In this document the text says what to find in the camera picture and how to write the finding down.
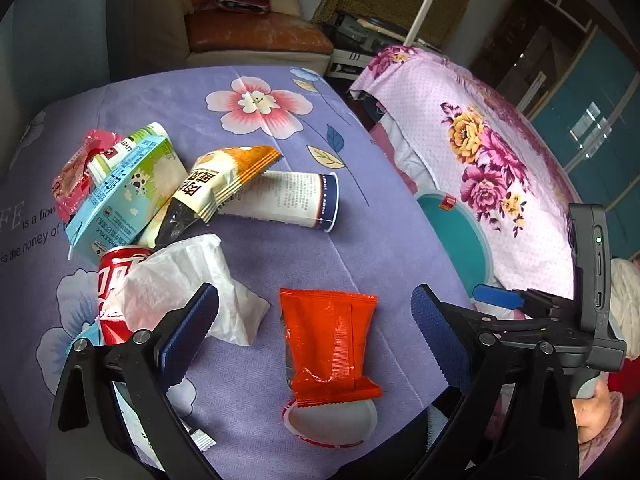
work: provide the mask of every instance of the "human hand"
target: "human hand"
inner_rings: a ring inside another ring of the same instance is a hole
[[[611,416],[609,388],[603,378],[596,382],[591,399],[573,399],[578,442],[583,444],[595,438],[607,425]]]

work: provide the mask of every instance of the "metal screw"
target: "metal screw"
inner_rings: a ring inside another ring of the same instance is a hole
[[[76,352],[81,352],[86,348],[86,346],[87,346],[87,340],[83,337],[76,340],[76,342],[74,343],[74,350]]]
[[[484,346],[491,346],[495,343],[495,337],[487,332],[482,332],[478,339]]]
[[[151,337],[151,332],[149,332],[149,330],[138,330],[133,335],[133,342],[136,345],[142,345],[143,343],[146,343],[147,341],[149,341],[150,337]]]
[[[551,354],[554,351],[554,346],[549,341],[543,341],[542,343],[540,343],[540,349],[545,354]]]

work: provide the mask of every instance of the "blue milk carton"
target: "blue milk carton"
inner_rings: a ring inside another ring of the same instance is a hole
[[[146,137],[69,222],[66,236],[72,251],[98,265],[106,251],[132,243],[185,178],[169,140]]]

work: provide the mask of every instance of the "red soda can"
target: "red soda can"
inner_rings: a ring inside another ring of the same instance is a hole
[[[112,290],[122,286],[129,271],[153,254],[148,247],[136,245],[115,247],[102,255],[98,268],[98,321],[104,342],[117,344],[126,341],[131,330],[121,312],[103,310],[104,302]]]

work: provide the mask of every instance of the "white paper cup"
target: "white paper cup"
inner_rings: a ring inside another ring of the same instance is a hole
[[[335,173],[265,171],[220,208],[220,214],[302,227],[334,228],[340,192]]]
[[[292,400],[282,410],[287,429],[309,444],[333,449],[359,446],[371,437],[378,423],[373,400],[322,404],[300,408]]]

